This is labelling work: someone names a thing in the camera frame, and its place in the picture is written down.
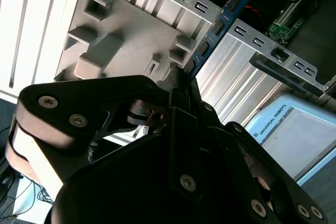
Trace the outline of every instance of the green circuit board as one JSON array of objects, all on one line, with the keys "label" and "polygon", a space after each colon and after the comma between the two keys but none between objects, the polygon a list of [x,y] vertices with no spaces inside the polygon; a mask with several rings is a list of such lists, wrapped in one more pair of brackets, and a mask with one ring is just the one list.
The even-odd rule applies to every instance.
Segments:
[{"label": "green circuit board", "polygon": [[[306,17],[309,16],[320,4],[321,0],[315,0],[309,7],[308,14]],[[294,33],[300,28],[303,24],[304,18],[299,18],[294,25],[291,27],[278,24],[276,21],[270,26],[268,30],[268,37],[271,38],[273,41],[279,43],[282,46],[286,46],[288,41],[294,35]]]},{"label": "green circuit board", "polygon": [[289,39],[293,36],[293,34],[300,28],[302,23],[303,19],[300,18],[291,28],[289,28],[285,25],[281,26],[274,22],[268,30],[269,37],[273,41],[285,46],[288,43]]}]

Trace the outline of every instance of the memory chip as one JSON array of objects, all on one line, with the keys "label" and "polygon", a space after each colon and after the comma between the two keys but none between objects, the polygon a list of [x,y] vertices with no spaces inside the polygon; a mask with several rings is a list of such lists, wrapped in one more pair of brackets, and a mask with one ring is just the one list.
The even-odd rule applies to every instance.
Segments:
[{"label": "memory chip", "polygon": [[240,4],[241,0],[232,0],[230,3],[229,3],[229,6],[227,7],[227,9],[230,11],[230,12],[234,12],[238,5]]},{"label": "memory chip", "polygon": [[208,49],[208,47],[209,47],[209,44],[206,41],[201,44],[201,46],[200,46],[201,56],[205,55],[205,52]]},{"label": "memory chip", "polygon": [[218,22],[214,25],[214,30],[213,30],[214,34],[215,34],[216,36],[218,36],[218,35],[221,33],[221,31],[223,30],[223,27],[224,27],[224,26],[225,26],[225,24],[224,24],[223,22],[218,21]]}]

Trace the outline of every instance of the screw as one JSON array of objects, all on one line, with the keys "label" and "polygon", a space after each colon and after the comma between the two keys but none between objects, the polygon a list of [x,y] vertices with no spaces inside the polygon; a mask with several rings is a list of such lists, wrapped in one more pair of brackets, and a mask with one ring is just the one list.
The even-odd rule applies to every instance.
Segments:
[{"label": "screw", "polygon": [[85,118],[85,116],[80,114],[73,114],[69,118],[70,123],[75,127],[85,127],[88,124],[88,120]]},{"label": "screw", "polygon": [[303,216],[305,216],[306,218],[309,218],[309,217],[310,217],[308,211],[306,210],[306,208],[304,208],[304,206],[298,204],[298,209],[299,209],[299,212],[300,212]]},{"label": "screw", "polygon": [[254,212],[256,212],[260,217],[266,217],[266,210],[259,201],[256,199],[251,200],[251,206]]},{"label": "screw", "polygon": [[209,111],[213,110],[213,108],[209,104],[205,104],[204,107]]},{"label": "screw", "polygon": [[311,211],[313,212],[313,214],[315,214],[315,215],[317,216],[317,218],[319,218],[320,220],[322,220],[322,219],[323,219],[323,216],[322,216],[322,214],[320,213],[320,211],[319,211],[319,210],[317,210],[317,208],[316,208],[316,207],[314,207],[314,206],[311,206],[311,207],[310,207],[310,209],[311,209]]},{"label": "screw", "polygon": [[38,99],[38,104],[40,104],[43,108],[53,109],[57,107],[58,101],[54,97],[45,95]]},{"label": "screw", "polygon": [[188,174],[183,174],[180,178],[181,185],[188,191],[196,190],[195,180]]},{"label": "screw", "polygon": [[235,125],[234,125],[234,128],[235,128],[236,131],[238,131],[238,132],[242,132],[242,129],[240,128],[240,125],[235,124]]}]

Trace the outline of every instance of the black plastic part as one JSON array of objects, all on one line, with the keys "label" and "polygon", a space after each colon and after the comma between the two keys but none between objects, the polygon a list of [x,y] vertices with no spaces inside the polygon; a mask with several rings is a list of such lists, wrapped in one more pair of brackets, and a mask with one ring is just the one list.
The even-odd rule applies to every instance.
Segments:
[{"label": "black plastic part", "polygon": [[[243,127],[236,122],[229,122],[226,128],[236,137],[238,145],[253,159],[254,163],[250,168],[252,175],[262,178],[269,186],[272,204],[281,223],[289,223],[289,220],[291,223],[328,223],[322,209]],[[304,217],[298,211],[298,204],[308,210],[310,218]],[[323,220],[313,214],[311,206],[322,213]]]},{"label": "black plastic part", "polygon": [[[40,106],[38,99],[44,95],[56,98],[58,106]],[[169,94],[145,76],[32,85],[20,93],[16,120],[29,134],[56,148],[81,151],[92,141],[134,130],[136,125],[127,121],[127,114],[136,99],[166,106]],[[73,114],[85,116],[87,125],[71,125]]]},{"label": "black plastic part", "polygon": [[262,55],[254,54],[249,62],[256,68],[288,85],[299,93],[312,93],[318,97],[323,95],[323,92],[317,87],[304,81],[298,75],[291,73]]}]

